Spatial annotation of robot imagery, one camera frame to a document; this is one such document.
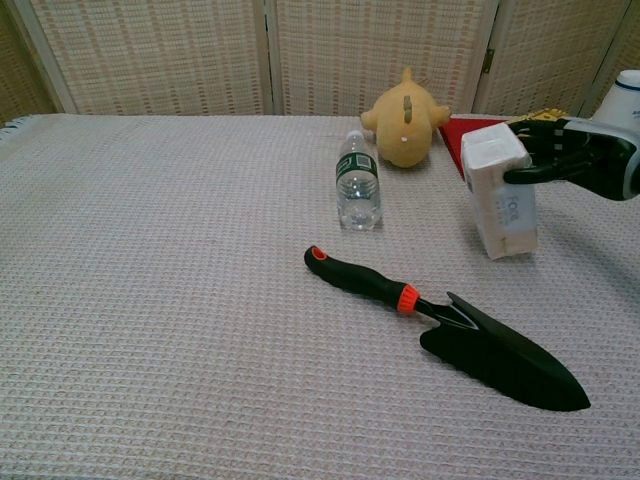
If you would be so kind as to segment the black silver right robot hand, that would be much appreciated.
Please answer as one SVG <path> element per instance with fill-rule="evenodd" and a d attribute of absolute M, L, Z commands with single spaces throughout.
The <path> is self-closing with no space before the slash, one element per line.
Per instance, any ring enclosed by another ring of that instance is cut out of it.
<path fill-rule="evenodd" d="M 627 201 L 639 195 L 639 135 L 621 127 L 562 116 L 508 123 L 531 158 L 508 170 L 514 185 L 568 181 L 598 196 Z"/>

